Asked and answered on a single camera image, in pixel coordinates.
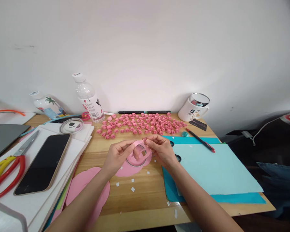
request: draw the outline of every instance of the white mug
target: white mug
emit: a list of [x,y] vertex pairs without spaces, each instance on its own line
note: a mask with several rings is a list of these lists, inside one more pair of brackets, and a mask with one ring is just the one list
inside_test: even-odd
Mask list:
[[200,119],[209,110],[208,103],[209,98],[207,96],[201,93],[193,93],[179,110],[178,117],[183,121],[191,121],[194,118]]

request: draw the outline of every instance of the small bottle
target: small bottle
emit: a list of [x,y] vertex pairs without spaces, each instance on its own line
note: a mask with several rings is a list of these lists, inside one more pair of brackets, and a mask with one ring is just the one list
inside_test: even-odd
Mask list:
[[77,83],[77,97],[81,101],[85,110],[88,112],[90,118],[93,122],[104,120],[104,112],[93,86],[86,82],[86,79],[82,73],[75,73],[72,77]]
[[67,115],[63,108],[60,107],[53,98],[45,96],[39,91],[34,91],[29,95],[34,98],[33,103],[35,107],[46,114],[50,119],[56,119]]

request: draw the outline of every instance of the clear container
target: clear container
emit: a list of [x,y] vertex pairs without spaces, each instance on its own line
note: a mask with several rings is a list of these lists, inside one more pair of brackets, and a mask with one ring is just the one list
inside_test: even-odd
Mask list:
[[85,110],[88,112],[93,122],[99,122],[105,119],[104,112],[94,87],[86,82],[82,73],[72,75],[77,83],[76,94]]

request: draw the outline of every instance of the light blue paper sheet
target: light blue paper sheet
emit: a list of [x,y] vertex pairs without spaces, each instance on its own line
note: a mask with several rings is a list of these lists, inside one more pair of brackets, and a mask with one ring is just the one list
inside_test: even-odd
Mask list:
[[[198,140],[193,137],[177,137],[164,136],[165,138],[173,141],[176,145],[178,144],[200,144]],[[220,144],[217,138],[202,138],[209,144]],[[169,175],[165,168],[162,168],[164,176],[164,184],[166,195],[171,202],[185,202],[182,196],[178,196],[177,189],[174,180]],[[265,200],[258,193],[244,193],[244,194],[231,194],[231,195],[211,195],[219,203],[247,203],[247,204],[266,204]]]
[[[170,202],[186,202],[183,196],[178,196],[175,182],[165,168],[163,170],[165,192]],[[231,195],[211,195],[218,203],[231,204],[266,204],[259,193],[244,193]]]
[[174,153],[180,155],[181,165],[210,195],[263,192],[227,144],[212,144],[212,153],[202,144],[176,144]]

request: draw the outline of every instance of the orange wire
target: orange wire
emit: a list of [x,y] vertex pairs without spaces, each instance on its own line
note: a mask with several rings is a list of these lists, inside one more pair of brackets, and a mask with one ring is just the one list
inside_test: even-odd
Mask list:
[[3,111],[11,111],[11,112],[15,112],[15,113],[21,114],[22,116],[26,116],[24,113],[21,113],[19,111],[15,111],[15,110],[0,110],[0,112],[3,112]]

